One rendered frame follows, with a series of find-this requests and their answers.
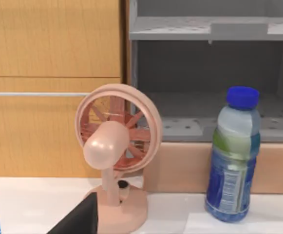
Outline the blue capped drink bottle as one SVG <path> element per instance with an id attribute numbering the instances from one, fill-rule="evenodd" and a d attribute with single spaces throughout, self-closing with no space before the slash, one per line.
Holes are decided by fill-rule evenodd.
<path id="1" fill-rule="evenodd" d="M 205 208 L 223 222 L 239 222 L 249 210 L 261 144 L 259 97 L 252 87 L 231 86 L 217 118 Z"/>

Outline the pink desk fan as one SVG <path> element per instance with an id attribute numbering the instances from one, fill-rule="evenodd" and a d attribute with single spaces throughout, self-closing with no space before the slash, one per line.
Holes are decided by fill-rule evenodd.
<path id="1" fill-rule="evenodd" d="M 90 191 L 97 196 L 97 234 L 136 231 L 148 216 L 147 193 L 120 182 L 148 165 L 160 147 L 163 124 L 154 103 L 132 86 L 102 85 L 79 104 L 75 134 L 85 161 L 101 171 L 102 184 Z"/>

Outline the grey pierced open drawer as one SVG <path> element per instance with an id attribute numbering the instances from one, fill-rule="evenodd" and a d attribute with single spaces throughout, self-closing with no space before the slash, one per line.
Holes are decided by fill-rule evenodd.
<path id="1" fill-rule="evenodd" d="M 230 86 L 260 92 L 263 142 L 283 142 L 283 0 L 130 0 L 131 84 L 163 140 L 210 142 Z"/>

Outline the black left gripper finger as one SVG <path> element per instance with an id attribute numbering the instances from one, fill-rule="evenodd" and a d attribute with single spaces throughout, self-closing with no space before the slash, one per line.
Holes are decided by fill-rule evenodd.
<path id="1" fill-rule="evenodd" d="M 73 210 L 59 221 L 47 234 L 97 234 L 97 192 L 87 195 Z"/>

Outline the pale wooden drawer front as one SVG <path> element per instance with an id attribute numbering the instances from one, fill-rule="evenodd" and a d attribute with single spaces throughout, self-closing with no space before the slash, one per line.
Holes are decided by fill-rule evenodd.
<path id="1" fill-rule="evenodd" d="M 143 188 L 156 193 L 203 193 L 210 161 L 211 143 L 163 142 L 143 170 Z M 283 143 L 261 144 L 251 192 L 283 194 Z"/>

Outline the wooden cupboard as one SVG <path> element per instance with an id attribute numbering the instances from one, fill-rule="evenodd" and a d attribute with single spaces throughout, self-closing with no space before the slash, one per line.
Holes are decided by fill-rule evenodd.
<path id="1" fill-rule="evenodd" d="M 0 0 L 0 92 L 128 83 L 128 0 Z"/>

